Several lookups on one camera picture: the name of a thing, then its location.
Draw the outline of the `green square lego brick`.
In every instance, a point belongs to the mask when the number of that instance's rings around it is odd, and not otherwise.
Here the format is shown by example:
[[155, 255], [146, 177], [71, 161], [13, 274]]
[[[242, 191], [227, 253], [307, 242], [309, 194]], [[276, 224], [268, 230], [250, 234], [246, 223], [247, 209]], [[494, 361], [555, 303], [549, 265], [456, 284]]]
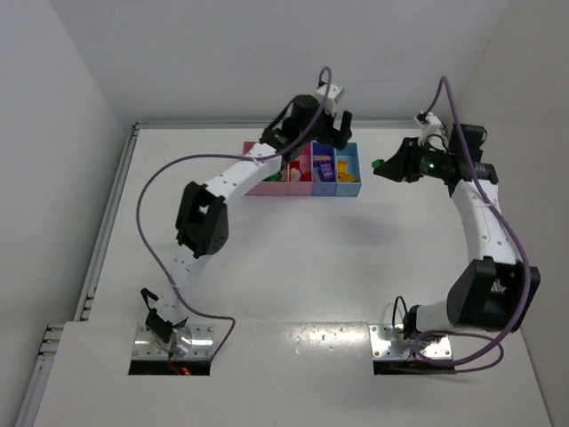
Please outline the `green square lego brick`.
[[373, 170], [378, 169], [379, 167], [381, 167], [383, 164], [385, 163], [385, 161], [383, 159], [376, 159], [372, 161], [372, 168]]

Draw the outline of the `green sloped lego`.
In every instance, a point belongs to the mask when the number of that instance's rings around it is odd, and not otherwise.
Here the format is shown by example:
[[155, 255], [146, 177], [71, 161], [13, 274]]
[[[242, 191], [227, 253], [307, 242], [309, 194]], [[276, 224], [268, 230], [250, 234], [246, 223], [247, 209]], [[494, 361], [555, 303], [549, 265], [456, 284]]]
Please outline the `green sloped lego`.
[[284, 181], [284, 180], [285, 180], [285, 177], [283, 176], [283, 173], [281, 171], [279, 171], [277, 173], [273, 173], [269, 177], [264, 179], [264, 181]]

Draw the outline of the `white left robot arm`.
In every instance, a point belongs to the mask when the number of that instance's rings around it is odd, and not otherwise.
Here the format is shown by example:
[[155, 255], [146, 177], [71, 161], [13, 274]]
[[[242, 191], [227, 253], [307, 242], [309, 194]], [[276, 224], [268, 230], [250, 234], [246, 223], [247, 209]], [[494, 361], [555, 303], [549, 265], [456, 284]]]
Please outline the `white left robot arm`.
[[174, 264], [166, 271], [172, 290], [161, 295], [141, 291], [148, 307], [146, 326], [161, 342], [169, 343], [175, 330], [184, 326], [192, 311], [188, 290], [227, 243], [229, 208], [257, 184], [284, 170], [312, 141], [335, 149], [347, 145], [352, 136], [351, 113], [343, 112], [339, 128], [333, 125], [342, 95], [342, 89], [333, 86], [295, 96], [229, 169], [204, 183], [186, 185], [174, 224]]

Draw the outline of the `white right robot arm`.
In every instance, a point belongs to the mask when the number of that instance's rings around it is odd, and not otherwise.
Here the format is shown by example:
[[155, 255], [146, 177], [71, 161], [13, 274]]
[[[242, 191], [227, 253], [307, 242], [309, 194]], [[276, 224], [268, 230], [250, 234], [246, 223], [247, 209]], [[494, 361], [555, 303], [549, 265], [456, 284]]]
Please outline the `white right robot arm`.
[[372, 163], [375, 175], [394, 182], [442, 181], [461, 217], [468, 249], [469, 263], [446, 298], [405, 314], [406, 338], [436, 331], [516, 332], [540, 285], [538, 268], [503, 225], [496, 170], [481, 160], [484, 137], [483, 127], [470, 125], [453, 130], [445, 149], [434, 148], [427, 134], [407, 137], [393, 157]]

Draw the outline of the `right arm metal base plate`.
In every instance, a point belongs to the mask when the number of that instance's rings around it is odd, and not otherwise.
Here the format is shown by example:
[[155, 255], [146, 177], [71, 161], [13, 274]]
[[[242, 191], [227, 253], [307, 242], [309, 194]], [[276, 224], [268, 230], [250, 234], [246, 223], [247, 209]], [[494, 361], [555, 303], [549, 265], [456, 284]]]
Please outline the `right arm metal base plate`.
[[435, 359], [452, 360], [453, 351], [448, 336], [423, 339], [419, 342], [405, 339], [400, 324], [370, 324], [369, 335], [373, 361], [406, 361]]

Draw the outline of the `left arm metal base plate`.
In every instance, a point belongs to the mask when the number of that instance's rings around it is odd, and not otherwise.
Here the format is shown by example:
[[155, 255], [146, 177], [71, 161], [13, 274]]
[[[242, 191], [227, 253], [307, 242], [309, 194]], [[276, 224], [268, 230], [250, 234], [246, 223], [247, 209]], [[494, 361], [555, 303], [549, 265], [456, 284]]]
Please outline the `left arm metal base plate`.
[[146, 326], [139, 326], [132, 346], [132, 360], [209, 360], [213, 353], [214, 326], [187, 324], [175, 329], [169, 342], [163, 342]]

